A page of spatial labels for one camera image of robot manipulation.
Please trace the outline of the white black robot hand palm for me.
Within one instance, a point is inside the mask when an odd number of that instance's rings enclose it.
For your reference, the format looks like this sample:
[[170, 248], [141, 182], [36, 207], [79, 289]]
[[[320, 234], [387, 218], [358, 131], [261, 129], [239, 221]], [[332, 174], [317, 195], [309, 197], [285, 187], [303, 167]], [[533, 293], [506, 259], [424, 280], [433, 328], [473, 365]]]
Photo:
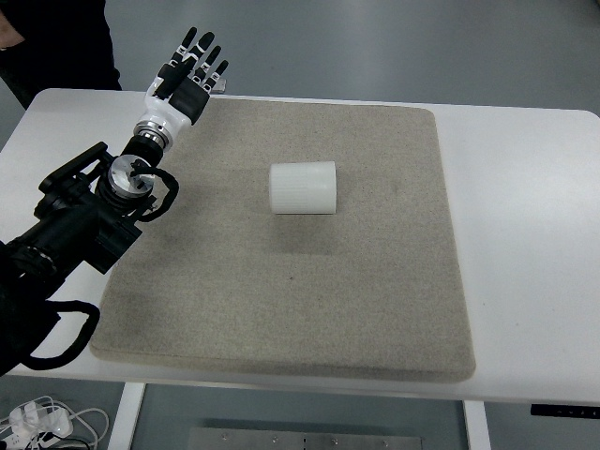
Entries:
[[135, 126], [135, 135], [158, 145], [173, 145], [179, 132], [191, 128], [203, 113], [210, 95], [185, 78], [166, 99], [155, 96], [164, 79], [156, 76], [144, 96], [144, 114]]

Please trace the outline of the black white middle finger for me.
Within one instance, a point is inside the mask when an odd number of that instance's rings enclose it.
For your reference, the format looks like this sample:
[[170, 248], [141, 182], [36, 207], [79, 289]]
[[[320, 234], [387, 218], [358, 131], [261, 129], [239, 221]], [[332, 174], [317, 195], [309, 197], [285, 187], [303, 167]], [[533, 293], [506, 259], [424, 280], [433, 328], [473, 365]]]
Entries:
[[205, 33], [196, 44], [191, 46], [185, 54], [185, 68], [192, 70], [201, 61], [206, 51], [212, 44], [215, 35], [213, 32]]

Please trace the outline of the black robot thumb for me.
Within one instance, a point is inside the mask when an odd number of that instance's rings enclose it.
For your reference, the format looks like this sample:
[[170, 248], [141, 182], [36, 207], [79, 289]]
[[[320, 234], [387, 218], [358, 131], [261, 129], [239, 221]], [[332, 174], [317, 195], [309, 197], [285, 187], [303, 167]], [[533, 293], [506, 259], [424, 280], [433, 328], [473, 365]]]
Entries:
[[159, 99], [168, 98], [188, 76], [196, 62], [196, 59], [189, 57], [181, 61], [172, 59], [163, 65], [157, 74], [158, 85], [153, 96]]

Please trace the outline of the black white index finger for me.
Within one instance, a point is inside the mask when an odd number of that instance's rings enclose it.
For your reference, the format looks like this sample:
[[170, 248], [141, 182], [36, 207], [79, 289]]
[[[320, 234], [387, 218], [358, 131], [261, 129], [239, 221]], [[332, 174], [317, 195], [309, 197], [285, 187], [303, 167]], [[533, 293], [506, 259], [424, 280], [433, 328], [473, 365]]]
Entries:
[[182, 42], [179, 44], [179, 46], [176, 48], [175, 52], [172, 54], [172, 57], [169, 61], [170, 66], [177, 66], [179, 63], [182, 62], [182, 60], [184, 59], [184, 56], [188, 52], [188, 48], [190, 47], [193, 39], [196, 37], [196, 34], [197, 34], [197, 28], [190, 27], [189, 30], [187, 31], [187, 33], [185, 34]]

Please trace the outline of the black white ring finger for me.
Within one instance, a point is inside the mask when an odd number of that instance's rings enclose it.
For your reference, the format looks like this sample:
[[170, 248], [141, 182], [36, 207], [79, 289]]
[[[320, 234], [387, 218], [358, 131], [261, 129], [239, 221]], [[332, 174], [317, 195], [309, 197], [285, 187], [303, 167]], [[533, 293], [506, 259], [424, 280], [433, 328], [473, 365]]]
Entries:
[[215, 70], [215, 68], [213, 68], [213, 65], [217, 61], [220, 52], [221, 52], [221, 47], [218, 45], [210, 51], [210, 53], [194, 69], [193, 75], [192, 75], [192, 81], [194, 81], [196, 84], [203, 83], [203, 80], [205, 79], [205, 77], [207, 75], [210, 75]]

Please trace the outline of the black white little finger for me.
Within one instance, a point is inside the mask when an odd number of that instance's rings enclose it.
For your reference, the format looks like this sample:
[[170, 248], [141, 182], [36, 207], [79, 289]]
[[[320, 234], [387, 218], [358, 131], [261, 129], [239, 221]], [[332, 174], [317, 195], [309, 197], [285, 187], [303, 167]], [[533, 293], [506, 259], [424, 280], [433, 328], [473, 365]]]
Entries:
[[227, 60], [220, 62], [217, 68], [202, 81], [202, 90], [207, 94], [213, 92], [218, 94], [224, 93], [226, 89], [226, 80], [223, 78], [223, 74], [228, 65], [229, 62]]

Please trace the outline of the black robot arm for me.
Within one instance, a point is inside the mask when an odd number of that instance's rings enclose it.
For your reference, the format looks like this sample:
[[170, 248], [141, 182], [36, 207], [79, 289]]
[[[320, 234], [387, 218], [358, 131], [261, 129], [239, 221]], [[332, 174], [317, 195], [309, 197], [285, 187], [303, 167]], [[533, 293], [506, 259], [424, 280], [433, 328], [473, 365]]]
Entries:
[[1, 246], [1, 293], [50, 298], [81, 264], [102, 274], [173, 205], [179, 185], [160, 161], [178, 134], [201, 117], [226, 70], [211, 32], [190, 28], [144, 97], [145, 112], [122, 153], [104, 142], [49, 174], [34, 215], [38, 222]]

